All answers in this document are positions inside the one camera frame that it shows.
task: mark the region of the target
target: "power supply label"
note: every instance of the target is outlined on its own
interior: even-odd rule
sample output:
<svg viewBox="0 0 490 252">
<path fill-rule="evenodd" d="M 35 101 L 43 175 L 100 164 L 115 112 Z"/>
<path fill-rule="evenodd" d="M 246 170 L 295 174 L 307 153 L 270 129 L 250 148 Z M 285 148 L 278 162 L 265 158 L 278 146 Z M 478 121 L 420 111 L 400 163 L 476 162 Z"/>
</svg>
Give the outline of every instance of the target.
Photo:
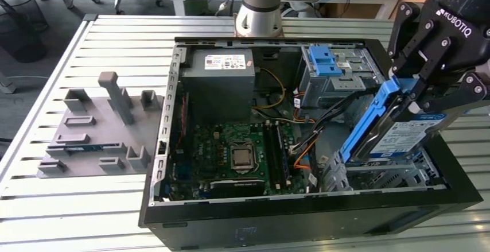
<svg viewBox="0 0 490 252">
<path fill-rule="evenodd" d="M 245 55 L 207 55 L 205 69 L 246 69 Z"/>
<path fill-rule="evenodd" d="M 426 136 L 426 130 L 440 124 L 446 114 L 418 114 L 410 122 L 396 122 L 370 157 L 397 157 L 409 152 Z"/>
</svg>

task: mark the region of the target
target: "aluminum extrusion table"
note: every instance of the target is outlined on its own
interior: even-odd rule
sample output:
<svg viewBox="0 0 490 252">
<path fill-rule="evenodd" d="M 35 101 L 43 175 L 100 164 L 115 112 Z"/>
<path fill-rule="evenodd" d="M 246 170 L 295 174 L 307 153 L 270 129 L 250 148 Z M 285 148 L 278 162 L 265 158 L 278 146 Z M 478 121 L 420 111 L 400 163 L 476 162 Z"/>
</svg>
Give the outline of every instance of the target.
<svg viewBox="0 0 490 252">
<path fill-rule="evenodd" d="M 287 37 L 377 38 L 388 45 L 393 24 L 373 20 L 286 19 Z M 175 36 L 233 36 L 233 20 L 217 17 L 99 16 L 83 21 L 0 161 L 2 251 L 169 251 L 138 227 L 145 175 L 38 179 L 38 165 L 56 132 L 68 88 L 98 87 L 102 71 L 116 71 L 130 95 L 165 95 Z M 490 117 L 478 109 L 444 132 L 449 146 L 486 200 L 436 217 L 400 235 L 285 243 L 245 250 L 490 251 Z"/>
</svg>

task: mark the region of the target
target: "trash bin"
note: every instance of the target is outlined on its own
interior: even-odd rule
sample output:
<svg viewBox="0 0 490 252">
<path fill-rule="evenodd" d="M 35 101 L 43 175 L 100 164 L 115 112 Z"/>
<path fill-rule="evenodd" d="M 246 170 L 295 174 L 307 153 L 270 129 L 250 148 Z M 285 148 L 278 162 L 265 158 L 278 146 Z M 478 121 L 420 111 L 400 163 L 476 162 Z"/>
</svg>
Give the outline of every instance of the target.
<svg viewBox="0 0 490 252">
<path fill-rule="evenodd" d="M 6 0 L 0 0 L 0 5 L 7 13 L 18 12 L 26 16 L 26 20 L 32 24 L 38 32 L 43 32 L 48 28 L 44 14 L 40 11 L 36 0 L 28 0 L 20 4 L 11 5 Z"/>
<path fill-rule="evenodd" d="M 31 63 L 44 57 L 46 46 L 24 14 L 0 14 L 0 46 L 20 63 Z"/>
</svg>

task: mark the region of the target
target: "blue drive bracket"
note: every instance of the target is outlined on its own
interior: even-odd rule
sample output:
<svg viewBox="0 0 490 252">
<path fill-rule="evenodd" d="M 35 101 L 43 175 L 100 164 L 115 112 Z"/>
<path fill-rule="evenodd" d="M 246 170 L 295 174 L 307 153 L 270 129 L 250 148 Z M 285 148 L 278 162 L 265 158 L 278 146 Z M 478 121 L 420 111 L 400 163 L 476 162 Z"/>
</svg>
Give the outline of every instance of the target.
<svg viewBox="0 0 490 252">
<path fill-rule="evenodd" d="M 310 46 L 310 58 L 315 66 L 318 76 L 342 76 L 342 70 L 337 67 L 335 56 L 330 52 L 329 46 Z"/>
<path fill-rule="evenodd" d="M 396 93 L 401 90 L 400 84 L 397 82 L 397 79 L 393 78 L 388 80 L 380 90 L 378 93 L 373 99 L 372 105 L 369 106 L 369 109 L 366 110 L 365 114 L 362 115 L 362 118 L 355 125 L 355 128 L 351 132 L 351 135 L 349 136 L 346 142 L 342 145 L 341 148 L 341 156 L 345 162 L 349 162 L 351 158 L 351 152 L 358 144 L 365 132 L 368 131 L 370 125 L 373 124 L 374 120 L 384 116 L 386 112 L 386 101 L 390 97 L 390 94 Z"/>
</svg>

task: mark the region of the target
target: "small green circuit board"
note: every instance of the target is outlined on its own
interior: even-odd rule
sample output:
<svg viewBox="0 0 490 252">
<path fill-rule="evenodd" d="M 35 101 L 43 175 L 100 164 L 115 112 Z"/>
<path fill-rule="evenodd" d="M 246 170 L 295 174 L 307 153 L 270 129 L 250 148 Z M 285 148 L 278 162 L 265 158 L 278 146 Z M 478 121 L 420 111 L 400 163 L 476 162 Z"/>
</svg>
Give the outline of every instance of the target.
<svg viewBox="0 0 490 252">
<path fill-rule="evenodd" d="M 263 180 L 266 182 L 265 195 L 286 195 L 305 193 L 301 173 L 290 178 L 287 188 L 275 189 L 269 182 L 267 154 L 265 149 L 263 125 L 261 123 L 198 125 L 194 129 L 193 141 L 193 180 Z M 294 143 L 293 128 L 289 123 L 279 125 L 286 146 Z M 254 144 L 254 168 L 247 171 L 233 169 L 231 151 L 237 145 Z"/>
</svg>

